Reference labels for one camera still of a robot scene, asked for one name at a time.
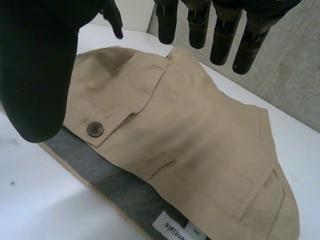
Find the cargo pocket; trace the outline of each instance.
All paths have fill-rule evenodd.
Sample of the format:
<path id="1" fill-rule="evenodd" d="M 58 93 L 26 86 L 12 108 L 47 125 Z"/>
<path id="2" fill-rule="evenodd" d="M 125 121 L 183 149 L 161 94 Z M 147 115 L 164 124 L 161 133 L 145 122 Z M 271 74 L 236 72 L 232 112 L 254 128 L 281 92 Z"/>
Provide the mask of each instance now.
<path id="1" fill-rule="evenodd" d="M 175 163 L 175 159 L 163 152 L 149 161 L 136 171 L 136 175 L 143 180 L 150 180 L 161 168 Z"/>
<path id="2" fill-rule="evenodd" d="M 170 61 L 139 52 L 110 71 L 94 52 L 87 58 L 73 69 L 63 125 L 98 148 L 128 116 L 144 109 Z"/>
<path id="3" fill-rule="evenodd" d="M 284 197 L 283 186 L 273 170 L 246 207 L 240 223 L 267 236 L 279 214 Z"/>

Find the gray fabric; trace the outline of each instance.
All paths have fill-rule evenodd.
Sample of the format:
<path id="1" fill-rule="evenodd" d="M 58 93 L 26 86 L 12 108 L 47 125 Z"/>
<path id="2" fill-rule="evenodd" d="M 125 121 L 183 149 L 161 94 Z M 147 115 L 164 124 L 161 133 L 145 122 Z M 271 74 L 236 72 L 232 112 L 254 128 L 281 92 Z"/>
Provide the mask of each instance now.
<path id="1" fill-rule="evenodd" d="M 186 217 L 160 197 L 152 186 L 112 165 L 66 128 L 45 144 L 153 239 L 166 240 L 152 226 L 162 211 L 182 227 L 187 224 Z"/>

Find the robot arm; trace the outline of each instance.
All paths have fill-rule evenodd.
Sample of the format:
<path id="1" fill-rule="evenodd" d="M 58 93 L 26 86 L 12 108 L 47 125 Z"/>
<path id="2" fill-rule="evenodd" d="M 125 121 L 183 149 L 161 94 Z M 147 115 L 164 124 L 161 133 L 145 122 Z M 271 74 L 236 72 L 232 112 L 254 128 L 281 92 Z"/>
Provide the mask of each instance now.
<path id="1" fill-rule="evenodd" d="M 178 0 L 154 0 L 159 7 L 171 6 L 170 16 L 158 16 L 159 40 L 171 44 L 174 40 Z M 205 45 L 211 0 L 181 0 L 189 9 L 189 43 L 195 49 Z M 232 69 L 246 74 L 253 64 L 270 28 L 301 0 L 212 0 L 217 20 L 214 28 L 210 61 L 223 65 L 227 61 L 243 10 L 247 12 L 247 23 Z"/>

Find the pocket flap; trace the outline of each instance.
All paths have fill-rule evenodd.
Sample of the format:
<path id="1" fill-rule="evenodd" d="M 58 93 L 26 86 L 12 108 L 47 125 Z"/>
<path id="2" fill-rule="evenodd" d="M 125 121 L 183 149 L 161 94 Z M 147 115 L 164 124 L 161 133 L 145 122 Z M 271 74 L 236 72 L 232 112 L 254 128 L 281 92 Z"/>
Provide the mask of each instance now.
<path id="1" fill-rule="evenodd" d="M 176 160 L 169 154 L 163 152 L 150 159 L 144 166 L 136 171 L 136 175 L 144 180 L 149 180 L 162 167 L 173 164 Z"/>
<path id="2" fill-rule="evenodd" d="M 170 63 L 165 57 L 144 52 L 115 69 L 109 69 L 110 62 L 107 50 L 77 57 L 68 93 L 63 125 L 95 148 L 129 115 L 145 108 Z M 92 129 L 98 134 L 90 134 L 92 124 L 99 125 L 98 130 Z"/>

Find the folded clothing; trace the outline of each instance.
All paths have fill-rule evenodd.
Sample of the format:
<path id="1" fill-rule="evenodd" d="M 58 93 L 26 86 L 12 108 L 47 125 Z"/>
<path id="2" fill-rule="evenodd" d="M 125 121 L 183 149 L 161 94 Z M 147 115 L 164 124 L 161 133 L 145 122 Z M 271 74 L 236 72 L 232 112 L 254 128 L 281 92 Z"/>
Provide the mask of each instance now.
<path id="1" fill-rule="evenodd" d="M 64 126 L 210 239 L 298 239 L 268 111 L 226 96 L 186 50 L 78 55 Z"/>

